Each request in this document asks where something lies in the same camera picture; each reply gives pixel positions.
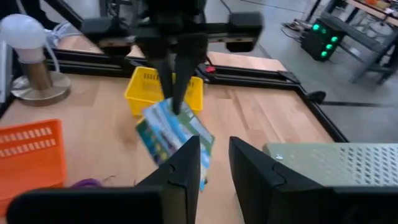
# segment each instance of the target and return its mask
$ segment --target yellow basket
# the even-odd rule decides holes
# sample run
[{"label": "yellow basket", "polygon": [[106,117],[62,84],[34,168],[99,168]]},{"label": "yellow basket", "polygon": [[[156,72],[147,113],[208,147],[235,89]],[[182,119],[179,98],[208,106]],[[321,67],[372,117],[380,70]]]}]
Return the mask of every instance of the yellow basket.
[{"label": "yellow basket", "polygon": [[[156,69],[137,67],[124,92],[124,97],[129,102],[134,116],[142,116],[142,111],[146,107],[162,101],[164,97]],[[191,77],[184,100],[195,114],[203,109],[203,80],[201,78]]]}]

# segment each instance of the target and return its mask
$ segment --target metal bracket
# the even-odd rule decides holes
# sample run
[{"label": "metal bracket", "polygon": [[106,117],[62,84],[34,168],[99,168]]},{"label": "metal bracket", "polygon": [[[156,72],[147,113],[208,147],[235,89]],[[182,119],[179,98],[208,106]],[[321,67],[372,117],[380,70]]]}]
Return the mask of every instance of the metal bracket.
[{"label": "metal bracket", "polygon": [[290,80],[293,83],[300,84],[300,80],[292,73],[287,71],[278,71],[279,75],[282,75],[287,80]]},{"label": "metal bracket", "polygon": [[321,104],[326,98],[326,93],[324,91],[313,91],[307,93],[307,98],[313,103]]}]

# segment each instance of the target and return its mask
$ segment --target plastic basket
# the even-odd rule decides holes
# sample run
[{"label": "plastic basket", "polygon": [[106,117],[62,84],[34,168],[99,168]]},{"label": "plastic basket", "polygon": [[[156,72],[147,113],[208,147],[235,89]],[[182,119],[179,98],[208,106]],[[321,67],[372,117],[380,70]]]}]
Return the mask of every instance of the plastic basket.
[{"label": "plastic basket", "polygon": [[[134,116],[142,116],[144,108],[162,101],[164,97],[156,69],[137,67],[124,97]],[[184,100],[195,114],[203,109],[203,80],[201,78],[191,77]]]},{"label": "plastic basket", "polygon": [[62,187],[65,178],[61,121],[0,129],[0,216],[15,196],[42,187]]}]

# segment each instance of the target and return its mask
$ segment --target perforated metal plate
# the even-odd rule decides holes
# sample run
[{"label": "perforated metal plate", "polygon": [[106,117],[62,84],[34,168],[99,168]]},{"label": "perforated metal plate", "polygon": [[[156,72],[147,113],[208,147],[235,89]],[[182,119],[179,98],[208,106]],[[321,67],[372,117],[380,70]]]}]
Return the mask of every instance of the perforated metal plate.
[{"label": "perforated metal plate", "polygon": [[267,144],[264,151],[324,186],[398,185],[398,144]]}]

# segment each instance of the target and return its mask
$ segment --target orange basket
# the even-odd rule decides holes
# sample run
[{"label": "orange basket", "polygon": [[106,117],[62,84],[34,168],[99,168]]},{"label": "orange basket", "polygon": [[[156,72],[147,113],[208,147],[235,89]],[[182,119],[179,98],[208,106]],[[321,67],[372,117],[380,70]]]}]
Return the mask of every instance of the orange basket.
[{"label": "orange basket", "polygon": [[61,121],[51,119],[0,129],[0,216],[12,198],[66,178]]}]

